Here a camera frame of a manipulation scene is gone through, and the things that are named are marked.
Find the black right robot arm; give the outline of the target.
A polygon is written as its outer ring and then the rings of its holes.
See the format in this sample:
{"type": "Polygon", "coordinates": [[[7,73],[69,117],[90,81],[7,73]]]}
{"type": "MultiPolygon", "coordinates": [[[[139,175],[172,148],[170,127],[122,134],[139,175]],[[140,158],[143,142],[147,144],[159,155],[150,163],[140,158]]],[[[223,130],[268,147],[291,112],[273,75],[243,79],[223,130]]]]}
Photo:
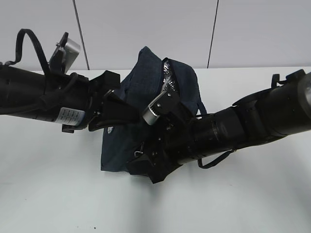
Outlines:
{"type": "Polygon", "coordinates": [[[126,167],[158,183],[185,163],[209,169],[237,150],[309,131],[311,75],[300,69],[282,81],[274,74],[270,88],[197,116],[169,89],[154,99],[150,111],[159,120],[126,167]]]}

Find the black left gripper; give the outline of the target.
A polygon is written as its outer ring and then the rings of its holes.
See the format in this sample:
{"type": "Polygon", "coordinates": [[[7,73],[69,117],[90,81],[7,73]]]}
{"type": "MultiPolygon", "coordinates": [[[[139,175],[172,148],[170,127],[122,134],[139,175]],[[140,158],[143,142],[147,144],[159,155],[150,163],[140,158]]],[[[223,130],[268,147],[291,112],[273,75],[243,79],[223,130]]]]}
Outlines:
{"type": "Polygon", "coordinates": [[[108,70],[89,82],[90,103],[83,123],[90,132],[140,121],[139,109],[113,92],[120,86],[120,74],[108,70]]]}

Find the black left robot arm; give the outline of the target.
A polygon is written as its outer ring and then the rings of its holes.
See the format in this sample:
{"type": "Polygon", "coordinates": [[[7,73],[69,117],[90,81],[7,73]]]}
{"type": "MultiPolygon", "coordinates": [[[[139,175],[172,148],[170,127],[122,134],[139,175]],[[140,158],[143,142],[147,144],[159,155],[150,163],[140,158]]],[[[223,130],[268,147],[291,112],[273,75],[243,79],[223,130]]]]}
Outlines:
{"type": "Polygon", "coordinates": [[[111,71],[89,80],[75,72],[43,75],[2,66],[0,113],[61,124],[64,133],[136,123],[139,111],[115,94],[120,87],[120,75],[111,71]]]}

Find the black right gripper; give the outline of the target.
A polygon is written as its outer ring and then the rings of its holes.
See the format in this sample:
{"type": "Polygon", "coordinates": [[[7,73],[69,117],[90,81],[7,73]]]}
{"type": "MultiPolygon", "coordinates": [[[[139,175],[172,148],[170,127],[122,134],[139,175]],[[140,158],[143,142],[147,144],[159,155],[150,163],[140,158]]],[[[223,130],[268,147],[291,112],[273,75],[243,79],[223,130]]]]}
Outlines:
{"type": "Polygon", "coordinates": [[[178,116],[160,117],[151,126],[151,135],[144,141],[143,155],[127,163],[131,175],[148,177],[155,184],[181,167],[178,155],[185,151],[182,147],[190,139],[197,103],[180,99],[178,109],[178,116]]]}

